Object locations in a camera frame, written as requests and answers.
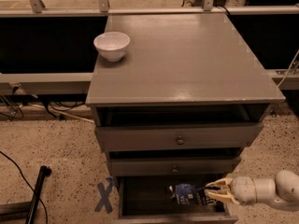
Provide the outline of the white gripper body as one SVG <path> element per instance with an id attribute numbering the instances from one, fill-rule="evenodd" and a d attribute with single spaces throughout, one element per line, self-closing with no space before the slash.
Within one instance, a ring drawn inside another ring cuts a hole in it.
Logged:
<path id="1" fill-rule="evenodd" d="M 235 177 L 230 183 L 231 193 L 241 205 L 255 204 L 256 188 L 252 178 L 247 176 Z"/>

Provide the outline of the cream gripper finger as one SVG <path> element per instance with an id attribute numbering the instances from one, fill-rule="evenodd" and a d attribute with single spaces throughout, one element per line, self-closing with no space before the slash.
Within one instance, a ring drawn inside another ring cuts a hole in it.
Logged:
<path id="1" fill-rule="evenodd" d="M 232 178 L 224 177 L 224 178 L 218 179 L 214 182 L 210 182 L 210 183 L 206 184 L 206 187 L 228 189 L 228 188 L 230 188 L 231 182 L 232 182 Z"/>
<path id="2" fill-rule="evenodd" d="M 222 203 L 239 204 L 239 201 L 229 191 L 225 191 L 224 193 L 218 193 L 216 191 L 212 191 L 208 189 L 205 191 L 205 194 L 209 198 L 220 201 Z"/>

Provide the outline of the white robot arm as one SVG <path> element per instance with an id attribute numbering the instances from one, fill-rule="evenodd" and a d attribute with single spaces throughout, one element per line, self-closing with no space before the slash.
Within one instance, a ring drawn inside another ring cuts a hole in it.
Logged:
<path id="1" fill-rule="evenodd" d="M 281 211 L 299 211 L 299 176 L 279 171 L 275 178 L 237 176 L 222 178 L 205 186 L 205 195 L 222 203 L 266 204 Z"/>

